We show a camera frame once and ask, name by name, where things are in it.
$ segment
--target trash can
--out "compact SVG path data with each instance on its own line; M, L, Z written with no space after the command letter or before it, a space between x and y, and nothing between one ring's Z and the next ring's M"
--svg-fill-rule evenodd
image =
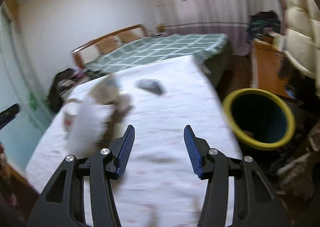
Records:
M223 101L228 123L237 139L257 150L276 150L286 145L295 130L293 114L278 96L245 88Z

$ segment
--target white tablecloth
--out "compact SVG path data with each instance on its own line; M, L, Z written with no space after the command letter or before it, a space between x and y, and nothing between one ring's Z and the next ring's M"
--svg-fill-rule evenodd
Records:
M190 124L197 137L206 139L210 147L226 156L242 158L217 94L193 56L138 66L116 75L122 90L131 94L134 105L124 125L133 125L136 132L126 172L120 181L113 182L122 226L196 226L207 181L199 180L193 173L183 140L184 127ZM160 80L166 93L157 96L135 88L135 81L142 78ZM79 85L70 98L83 98L97 80ZM27 166L28 181L38 192L69 155L62 120L60 111ZM226 226L232 223L233 196L230 192ZM86 223L90 225L87 183L84 202Z

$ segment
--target tufted cream upholstery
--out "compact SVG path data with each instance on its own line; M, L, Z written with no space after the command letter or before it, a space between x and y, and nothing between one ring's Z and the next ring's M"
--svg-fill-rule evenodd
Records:
M314 0L287 0L288 59L303 75L316 80L320 97L320 11Z

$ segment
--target bed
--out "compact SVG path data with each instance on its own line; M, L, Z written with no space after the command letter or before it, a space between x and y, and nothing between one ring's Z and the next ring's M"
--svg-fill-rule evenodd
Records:
M139 39L119 44L116 50L101 54L97 48L99 42L125 31L131 31ZM75 63L86 69L91 78L161 60L194 55L196 63L209 76L214 86L220 81L231 53L232 46L226 34L175 34L151 38L147 37L143 25L113 32L72 51Z
M242 158L215 90L192 55L136 66L115 75L133 100L134 108L124 120L124 128L131 124L136 132L123 179L112 183L122 226L196 226L207 181L193 173L183 140L184 127L190 124L197 137L206 139L226 156ZM165 94L158 96L135 88L136 80L141 78L160 80ZM83 99L99 80L77 86L69 98ZM43 135L26 168L27 179L38 192L69 155L63 109ZM229 190L226 226L233 217L232 181ZM90 225L88 181L84 205L86 223Z

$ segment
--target ribbed blue rubber pad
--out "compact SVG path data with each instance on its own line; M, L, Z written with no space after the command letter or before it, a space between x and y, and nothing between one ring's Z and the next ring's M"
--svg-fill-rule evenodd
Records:
M183 138L184 142L187 147L187 151L189 154L189 158L192 164L193 172L201 178L203 172L201 168L201 157L199 155L199 152L196 148L195 143L193 142L192 136L190 131L187 129L187 127L184 128L184 133L183 133Z
M124 140L124 144L118 156L118 168L116 170L116 174L120 177L127 166L128 159L131 153L131 149L134 142L135 131L134 127L132 127L127 135L127 138Z

